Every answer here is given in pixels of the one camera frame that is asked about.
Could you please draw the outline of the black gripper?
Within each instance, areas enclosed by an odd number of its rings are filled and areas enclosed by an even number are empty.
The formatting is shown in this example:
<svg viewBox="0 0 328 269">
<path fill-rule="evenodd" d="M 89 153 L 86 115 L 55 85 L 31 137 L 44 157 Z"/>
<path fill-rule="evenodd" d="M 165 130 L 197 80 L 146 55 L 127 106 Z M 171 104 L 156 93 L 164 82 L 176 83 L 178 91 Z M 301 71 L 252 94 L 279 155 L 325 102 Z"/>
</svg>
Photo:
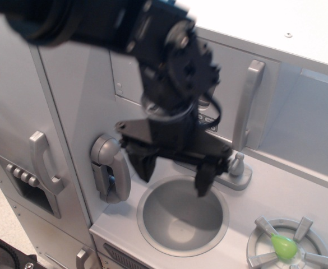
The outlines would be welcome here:
<svg viewBox="0 0 328 269">
<path fill-rule="evenodd" d="M 150 118 L 116 123 L 122 146 L 138 176 L 149 182 L 157 157 L 192 164 L 197 167 L 195 188 L 199 197 L 210 190 L 216 173 L 229 169 L 230 146 L 206 132 L 192 115 L 175 120 Z"/>
</svg>

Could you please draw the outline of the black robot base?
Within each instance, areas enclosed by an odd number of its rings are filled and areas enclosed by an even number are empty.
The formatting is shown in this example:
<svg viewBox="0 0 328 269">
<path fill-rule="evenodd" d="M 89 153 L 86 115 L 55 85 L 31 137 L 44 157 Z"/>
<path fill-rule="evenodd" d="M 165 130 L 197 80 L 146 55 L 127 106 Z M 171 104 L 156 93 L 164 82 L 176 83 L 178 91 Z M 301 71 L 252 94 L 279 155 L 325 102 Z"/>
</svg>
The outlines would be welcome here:
<svg viewBox="0 0 328 269">
<path fill-rule="evenodd" d="M 45 268 L 36 255 L 26 255 L 0 239 L 0 268 Z"/>
</svg>

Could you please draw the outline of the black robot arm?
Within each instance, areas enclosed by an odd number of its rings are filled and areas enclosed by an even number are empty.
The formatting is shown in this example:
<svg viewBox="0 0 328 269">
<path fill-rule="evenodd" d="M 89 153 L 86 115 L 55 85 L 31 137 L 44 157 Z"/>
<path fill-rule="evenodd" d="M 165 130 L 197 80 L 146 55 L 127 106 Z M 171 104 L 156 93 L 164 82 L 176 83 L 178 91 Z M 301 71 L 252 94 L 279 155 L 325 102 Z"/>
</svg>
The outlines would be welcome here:
<svg viewBox="0 0 328 269">
<path fill-rule="evenodd" d="M 157 157 L 192 164 L 202 197 L 228 171 L 231 148 L 207 133 L 220 119 L 198 121 L 201 98 L 221 110 L 210 95 L 219 67 L 186 10 L 173 1 L 0 1 L 0 13 L 30 44 L 75 41 L 137 60 L 147 118 L 118 122 L 116 130 L 142 180 L 150 180 Z"/>
</svg>

